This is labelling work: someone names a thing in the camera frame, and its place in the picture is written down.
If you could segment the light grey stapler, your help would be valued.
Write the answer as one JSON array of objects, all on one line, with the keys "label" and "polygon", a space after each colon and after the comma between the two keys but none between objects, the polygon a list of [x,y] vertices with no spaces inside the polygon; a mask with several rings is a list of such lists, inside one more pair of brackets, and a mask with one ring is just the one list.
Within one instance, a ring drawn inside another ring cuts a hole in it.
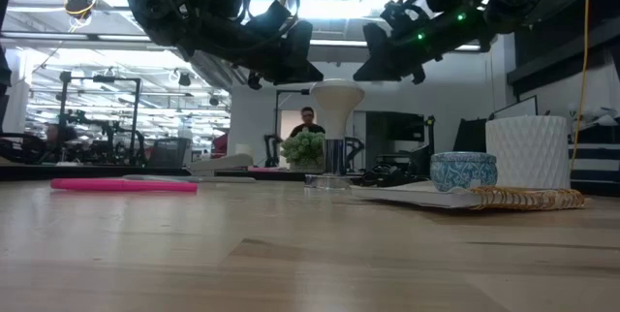
[{"label": "light grey stapler", "polygon": [[217,159],[199,160],[187,166],[193,176],[214,176],[219,170],[247,168],[254,165],[253,157],[246,153],[227,155]]}]

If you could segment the black aluminium table frame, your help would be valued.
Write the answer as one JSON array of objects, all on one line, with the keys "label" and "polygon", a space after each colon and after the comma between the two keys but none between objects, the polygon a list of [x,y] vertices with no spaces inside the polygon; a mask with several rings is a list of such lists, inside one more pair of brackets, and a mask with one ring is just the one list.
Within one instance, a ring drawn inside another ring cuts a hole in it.
[{"label": "black aluminium table frame", "polygon": [[[45,165],[0,165],[0,181],[51,180],[53,178],[120,177],[127,174],[189,176],[183,169],[137,168],[122,166],[59,167]],[[217,171],[218,176],[252,177],[268,181],[304,181],[300,172]],[[584,195],[620,199],[620,172],[577,171],[571,186]]]}]

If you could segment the computer monitor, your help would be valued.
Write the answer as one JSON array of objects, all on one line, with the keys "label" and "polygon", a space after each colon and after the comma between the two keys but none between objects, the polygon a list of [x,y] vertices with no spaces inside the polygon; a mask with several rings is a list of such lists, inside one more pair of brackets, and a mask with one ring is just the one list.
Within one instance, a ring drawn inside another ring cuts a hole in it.
[{"label": "computer monitor", "polygon": [[535,116],[538,114],[538,98],[531,96],[503,109],[494,111],[489,115],[489,120],[511,118],[518,116]]}]

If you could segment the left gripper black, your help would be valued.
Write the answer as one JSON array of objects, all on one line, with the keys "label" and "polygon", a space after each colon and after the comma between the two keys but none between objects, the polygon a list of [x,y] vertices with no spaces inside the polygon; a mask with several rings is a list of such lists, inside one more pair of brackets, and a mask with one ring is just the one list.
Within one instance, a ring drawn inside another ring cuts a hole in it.
[{"label": "left gripper black", "polygon": [[295,24],[291,11],[280,2],[271,2],[247,22],[223,16],[209,5],[193,11],[195,49],[249,70],[250,86],[259,88],[262,79],[274,84],[324,80],[307,59],[313,25]]}]

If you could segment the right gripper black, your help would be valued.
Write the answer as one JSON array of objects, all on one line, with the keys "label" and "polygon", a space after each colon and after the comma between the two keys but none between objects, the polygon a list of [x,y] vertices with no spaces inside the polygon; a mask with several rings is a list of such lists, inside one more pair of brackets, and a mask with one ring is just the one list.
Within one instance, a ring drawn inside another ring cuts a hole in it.
[{"label": "right gripper black", "polygon": [[422,65],[439,62],[447,52],[477,41],[481,52],[489,51],[489,29],[483,11],[460,6],[434,18],[415,21],[414,26],[393,31],[390,36],[376,23],[362,28],[369,58],[355,72],[355,81],[425,80]]}]

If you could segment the black ceiling-mounted device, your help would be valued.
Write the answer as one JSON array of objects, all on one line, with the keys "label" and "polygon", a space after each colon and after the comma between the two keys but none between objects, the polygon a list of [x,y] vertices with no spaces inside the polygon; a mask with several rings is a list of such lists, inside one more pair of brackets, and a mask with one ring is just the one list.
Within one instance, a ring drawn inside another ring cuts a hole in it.
[{"label": "black ceiling-mounted device", "polygon": [[97,5],[97,0],[66,0],[65,13],[69,16],[70,32],[88,26]]}]

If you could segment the black gantry frame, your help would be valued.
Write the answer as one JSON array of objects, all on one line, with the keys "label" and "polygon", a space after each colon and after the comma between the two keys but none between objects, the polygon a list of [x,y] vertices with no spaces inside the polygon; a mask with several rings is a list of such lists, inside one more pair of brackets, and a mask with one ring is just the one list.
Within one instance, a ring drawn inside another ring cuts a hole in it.
[{"label": "black gantry frame", "polygon": [[67,123],[78,123],[82,125],[95,125],[102,129],[104,135],[108,138],[108,142],[106,144],[107,152],[106,152],[106,161],[109,163],[114,163],[116,161],[116,153],[115,153],[115,145],[113,142],[113,135],[116,132],[117,125],[108,123],[107,121],[101,119],[90,119],[85,116],[85,112],[82,110],[78,110],[75,114],[66,112],[66,103],[68,97],[68,87],[69,84],[73,80],[83,80],[88,79],[92,80],[94,83],[114,83],[116,81],[129,81],[135,85],[135,89],[132,92],[134,95],[133,102],[133,113],[132,113],[132,126],[129,130],[130,133],[130,146],[129,146],[129,161],[132,165],[134,165],[138,161],[138,157],[135,152],[135,143],[137,140],[138,134],[138,115],[139,115],[139,105],[140,105],[140,94],[142,90],[142,80],[140,78],[120,78],[116,76],[108,76],[108,75],[95,75],[92,77],[76,77],[70,71],[63,71],[59,79],[62,83],[62,89],[60,93],[60,109],[59,109],[59,127],[66,128]]}]

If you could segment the small green potted plant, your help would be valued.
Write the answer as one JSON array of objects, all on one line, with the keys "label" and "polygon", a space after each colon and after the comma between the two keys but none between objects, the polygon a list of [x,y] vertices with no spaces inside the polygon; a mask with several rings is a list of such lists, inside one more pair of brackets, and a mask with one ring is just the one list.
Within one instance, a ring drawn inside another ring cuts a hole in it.
[{"label": "small green potted plant", "polygon": [[303,130],[281,143],[281,155],[292,172],[322,173],[325,170],[325,134]]}]

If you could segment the person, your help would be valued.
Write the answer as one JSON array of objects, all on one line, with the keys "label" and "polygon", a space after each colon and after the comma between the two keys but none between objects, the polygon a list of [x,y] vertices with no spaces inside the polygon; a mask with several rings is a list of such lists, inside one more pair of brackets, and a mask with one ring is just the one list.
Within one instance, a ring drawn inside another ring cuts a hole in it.
[{"label": "person", "polygon": [[311,107],[305,107],[300,111],[302,123],[293,128],[290,133],[290,138],[294,138],[296,135],[303,131],[310,133],[325,133],[326,130],[314,122],[315,112]]},{"label": "person", "polygon": [[70,140],[78,138],[77,131],[72,126],[60,124],[46,125],[46,154],[48,158],[54,158],[56,150]]}]

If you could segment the white flood lightbulb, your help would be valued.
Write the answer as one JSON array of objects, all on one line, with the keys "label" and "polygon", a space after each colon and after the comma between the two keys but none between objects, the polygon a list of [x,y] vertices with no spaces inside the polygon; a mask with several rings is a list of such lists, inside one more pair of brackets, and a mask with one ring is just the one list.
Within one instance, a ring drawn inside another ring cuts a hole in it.
[{"label": "white flood lightbulb", "polygon": [[330,78],[315,83],[310,95],[324,112],[325,138],[343,140],[348,117],[364,99],[364,90],[353,80]]}]

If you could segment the navy white striped box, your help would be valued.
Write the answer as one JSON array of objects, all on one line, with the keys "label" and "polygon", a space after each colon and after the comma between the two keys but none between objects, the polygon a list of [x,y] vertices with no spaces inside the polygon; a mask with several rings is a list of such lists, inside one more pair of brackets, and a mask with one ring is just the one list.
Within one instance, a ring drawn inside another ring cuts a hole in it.
[{"label": "navy white striped box", "polygon": [[595,127],[569,145],[571,181],[620,183],[620,127]]}]

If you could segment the pink pen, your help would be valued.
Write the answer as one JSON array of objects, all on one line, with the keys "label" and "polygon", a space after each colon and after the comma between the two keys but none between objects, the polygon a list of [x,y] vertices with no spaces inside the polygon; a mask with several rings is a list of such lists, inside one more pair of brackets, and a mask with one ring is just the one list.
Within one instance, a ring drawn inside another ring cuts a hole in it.
[{"label": "pink pen", "polygon": [[50,187],[58,190],[101,192],[187,192],[198,190],[194,183],[109,178],[55,178]]}]

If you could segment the white textured cup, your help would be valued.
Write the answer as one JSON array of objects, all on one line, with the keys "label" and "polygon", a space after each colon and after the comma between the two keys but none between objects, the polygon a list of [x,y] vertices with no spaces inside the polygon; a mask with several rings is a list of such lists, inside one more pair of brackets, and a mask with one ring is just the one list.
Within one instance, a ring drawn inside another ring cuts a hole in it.
[{"label": "white textured cup", "polygon": [[485,124],[486,151],[496,157],[503,187],[569,189],[567,120],[560,116],[518,116]]}]

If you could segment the beige spiral notebook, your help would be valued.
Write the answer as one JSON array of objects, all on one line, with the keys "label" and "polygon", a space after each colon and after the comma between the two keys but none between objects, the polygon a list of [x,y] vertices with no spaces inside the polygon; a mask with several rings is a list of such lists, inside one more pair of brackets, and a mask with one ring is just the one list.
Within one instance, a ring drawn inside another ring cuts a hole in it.
[{"label": "beige spiral notebook", "polygon": [[352,194],[371,201],[411,203],[445,209],[548,211],[582,208],[586,198],[573,189],[537,190],[497,186],[437,190],[430,181],[395,187],[352,186]]}]

